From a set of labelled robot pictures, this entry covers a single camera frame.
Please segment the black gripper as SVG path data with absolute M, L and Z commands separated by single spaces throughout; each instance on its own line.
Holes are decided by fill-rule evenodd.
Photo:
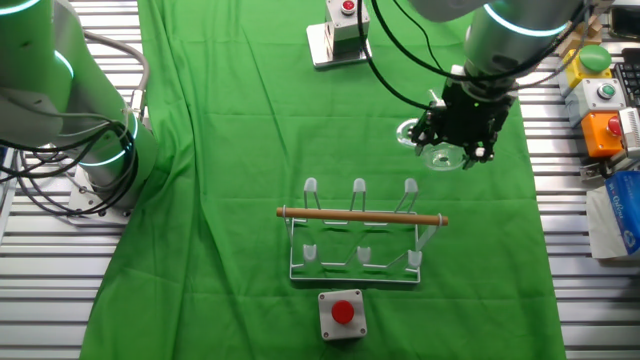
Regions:
M 498 133 L 515 98 L 505 95 L 497 101 L 480 101 L 467 94 L 460 84 L 451 83 L 444 86 L 442 99 L 446 105 L 444 111 L 426 110 L 409 130 L 415 155 L 420 156 L 427 145 L 439 145 L 443 139 L 463 147 L 463 170 L 471 169 L 476 163 L 492 161 Z

